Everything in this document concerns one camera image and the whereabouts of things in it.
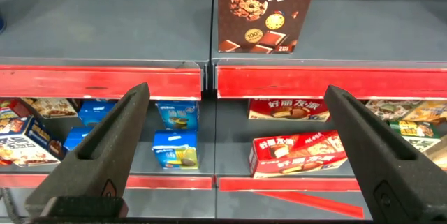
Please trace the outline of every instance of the red shelf edge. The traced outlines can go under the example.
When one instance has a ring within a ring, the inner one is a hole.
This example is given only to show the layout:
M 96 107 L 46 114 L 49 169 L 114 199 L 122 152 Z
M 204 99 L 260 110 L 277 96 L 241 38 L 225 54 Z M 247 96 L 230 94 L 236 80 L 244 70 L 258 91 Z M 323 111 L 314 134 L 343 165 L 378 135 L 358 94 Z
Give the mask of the red shelf edge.
M 357 207 L 351 204 L 328 200 L 322 197 L 315 197 L 296 192 L 255 192 L 259 195 L 273 197 L 279 200 L 289 201 L 295 204 L 302 204 L 307 207 L 315 207 L 318 209 L 331 211 L 336 214 L 342 214 L 353 218 L 364 219 L 365 213 L 362 207 Z
M 219 178 L 220 191 L 360 192 L 355 178 Z
M 332 84 L 360 99 L 446 100 L 445 83 L 445 68 L 217 66 L 219 98 L 323 98 Z
M 34 188 L 47 174 L 0 174 L 0 187 Z M 129 175 L 129 189 L 201 189 L 213 188 L 212 177 Z
M 0 65 L 3 97 L 121 98 L 142 82 L 154 100 L 200 100 L 199 68 Z

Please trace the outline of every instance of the blue oreo box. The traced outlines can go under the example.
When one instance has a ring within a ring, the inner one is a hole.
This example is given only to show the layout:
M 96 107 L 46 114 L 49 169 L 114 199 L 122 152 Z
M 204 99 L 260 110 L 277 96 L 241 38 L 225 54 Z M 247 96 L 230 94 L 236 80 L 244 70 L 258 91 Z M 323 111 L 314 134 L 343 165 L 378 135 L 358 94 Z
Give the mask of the blue oreo box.
M 196 101 L 159 101 L 156 103 L 168 130 L 198 130 Z
M 196 147 L 197 132 L 194 130 L 158 130 L 152 151 L 164 169 L 197 169 Z
M 65 140 L 64 146 L 68 151 L 76 148 L 79 143 L 86 137 L 93 127 L 73 127 Z
M 115 102 L 85 101 L 78 113 L 85 126 L 95 126 L 115 106 Z

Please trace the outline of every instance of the snack box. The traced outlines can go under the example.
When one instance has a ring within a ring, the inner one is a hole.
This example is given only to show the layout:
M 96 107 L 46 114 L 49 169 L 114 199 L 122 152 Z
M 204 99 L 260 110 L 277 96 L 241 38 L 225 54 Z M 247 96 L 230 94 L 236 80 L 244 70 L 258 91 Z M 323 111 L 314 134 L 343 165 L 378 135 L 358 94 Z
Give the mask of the snack box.
M 73 105 L 65 98 L 22 98 L 45 119 L 77 117 Z
M 196 101 L 158 101 L 161 119 L 168 130 L 198 130 Z
M 319 99 L 251 99 L 249 119 L 281 119 L 325 122 L 329 109 Z
M 337 131 L 261 137 L 253 141 L 249 165 L 253 178 L 335 169 L 347 159 Z
M 441 169 L 447 170 L 447 135 L 441 137 L 434 124 L 415 121 L 390 121 L 390 127 Z
M 111 111 L 115 102 L 85 101 L 79 111 L 79 117 L 85 126 L 95 126 Z
M 67 151 L 76 148 L 79 143 L 93 130 L 93 127 L 73 127 L 68 134 L 64 146 Z
M 20 167 L 55 164 L 66 149 L 35 117 L 0 120 L 0 157 Z
M 0 119 L 31 116 L 29 110 L 18 99 L 0 100 Z
M 219 52 L 292 53 L 311 0 L 218 0 Z
M 382 120 L 398 120 L 420 104 L 420 100 L 369 100 L 366 108 Z
M 158 130 L 152 150 L 164 169 L 197 169 L 197 132 Z
M 403 120 L 427 121 L 439 124 L 447 120 L 447 101 L 423 101 Z

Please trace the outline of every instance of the store shelf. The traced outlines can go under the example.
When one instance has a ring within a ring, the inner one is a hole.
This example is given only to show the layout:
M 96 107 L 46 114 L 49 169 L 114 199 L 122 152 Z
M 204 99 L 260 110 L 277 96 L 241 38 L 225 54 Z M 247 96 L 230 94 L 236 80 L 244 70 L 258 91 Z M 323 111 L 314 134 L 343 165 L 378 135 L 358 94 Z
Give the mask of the store shelf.
M 310 204 L 310 201 L 307 204 L 298 204 L 278 197 L 281 195 L 296 196 L 294 194 L 298 195 L 295 192 L 219 191 L 217 192 L 216 216 L 223 219 L 251 220 L 351 220 L 359 219 L 363 214 L 361 219 L 372 219 L 361 193 L 306 192 L 305 195 L 314 196 L 312 197 L 313 204 Z M 331 201 L 322 203 L 320 199 Z M 324 204 L 326 210 L 315 207 L 316 204 Z
M 313 0 L 293 54 L 218 53 L 216 7 L 219 98 L 447 99 L 446 0 Z
M 24 201 L 33 188 L 12 188 L 11 194 L 22 217 L 28 213 Z M 213 190 L 138 190 L 124 191 L 129 207 L 128 217 L 145 218 L 214 218 L 216 191 Z M 8 219 L 3 199 L 0 219 Z
M 140 142 L 135 151 L 129 187 L 132 188 L 211 188 L 214 176 L 214 132 L 215 132 L 215 102 L 204 100 L 200 102 L 200 128 L 198 131 L 198 170 L 164 170 L 160 167 L 152 151 L 152 139 L 155 130 L 164 129 L 160 114 L 153 102 L 149 104 L 147 119 L 141 133 Z M 53 129 L 53 124 L 60 126 L 58 136 L 65 139 L 72 126 L 79 126 L 79 119 L 57 119 L 54 122 L 47 120 L 45 125 Z M 0 167 L 1 186 L 33 187 L 49 174 L 56 165 L 43 165 L 36 167 L 17 167 L 14 165 Z
M 200 100 L 212 0 L 0 0 L 0 96 Z
M 248 184 L 253 180 L 249 178 L 248 159 L 254 138 L 334 129 L 330 122 L 248 120 L 247 113 L 248 102 L 246 100 L 217 101 L 216 175 L 219 177 L 235 177 L 240 183 L 239 185 L 244 183 L 244 180 L 240 180 L 240 177 L 246 177 Z M 346 161 L 338 169 L 306 172 L 294 177 L 352 178 L 354 174 L 349 162 Z M 268 181 L 271 181 L 272 185 L 283 184 L 275 179 L 269 179 Z

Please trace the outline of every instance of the gray shelf back panel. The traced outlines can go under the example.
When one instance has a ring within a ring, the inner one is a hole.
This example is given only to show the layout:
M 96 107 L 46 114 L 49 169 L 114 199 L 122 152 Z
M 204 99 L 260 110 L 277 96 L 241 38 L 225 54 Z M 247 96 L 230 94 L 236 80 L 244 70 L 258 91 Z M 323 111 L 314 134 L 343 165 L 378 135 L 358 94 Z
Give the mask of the gray shelf back panel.
M 11 194 L 22 217 L 28 213 L 24 201 L 33 188 L 12 188 Z M 129 207 L 127 217 L 146 218 L 215 218 L 216 191 L 213 190 L 144 190 L 124 191 Z M 3 199 L 0 200 L 0 218 L 8 214 Z
M 247 100 L 218 100 L 216 112 L 216 175 L 250 176 L 249 154 L 257 137 L 334 130 L 330 123 L 248 119 Z M 346 161 L 340 168 L 292 177 L 354 177 Z
M 212 0 L 0 0 L 0 13 L 8 23 L 0 56 L 28 64 L 209 61 Z
M 265 65 L 254 59 L 309 59 L 322 60 L 313 64 L 324 66 L 328 60 L 358 61 L 356 66 L 366 67 L 381 66 L 369 61 L 411 61 L 408 65 L 416 68 L 418 61 L 441 61 L 447 66 L 447 0 L 313 0 L 292 54 L 219 54 L 217 13 L 215 0 L 214 63 L 227 58 L 245 65 Z
M 362 207 L 365 220 L 371 220 L 362 193 L 305 194 Z M 217 192 L 217 218 L 268 220 L 352 220 L 354 217 L 287 202 L 252 192 Z
M 203 100 L 199 102 L 199 131 L 198 131 L 198 157 L 199 169 L 195 170 L 165 170 L 162 169 L 154 152 L 152 140 L 156 130 L 165 129 L 159 111 L 154 102 L 149 104 L 147 117 L 141 132 L 140 142 L 133 157 L 131 174 L 146 175 L 173 175 L 173 176 L 212 176 L 214 174 L 214 133 L 216 119 L 216 102 Z M 49 129 L 57 129 L 58 136 L 65 139 L 72 126 L 83 126 L 78 118 L 48 119 L 45 125 Z M 53 171 L 56 165 L 41 165 L 36 167 L 18 167 L 15 165 L 0 166 L 0 173 L 26 173 L 47 174 Z

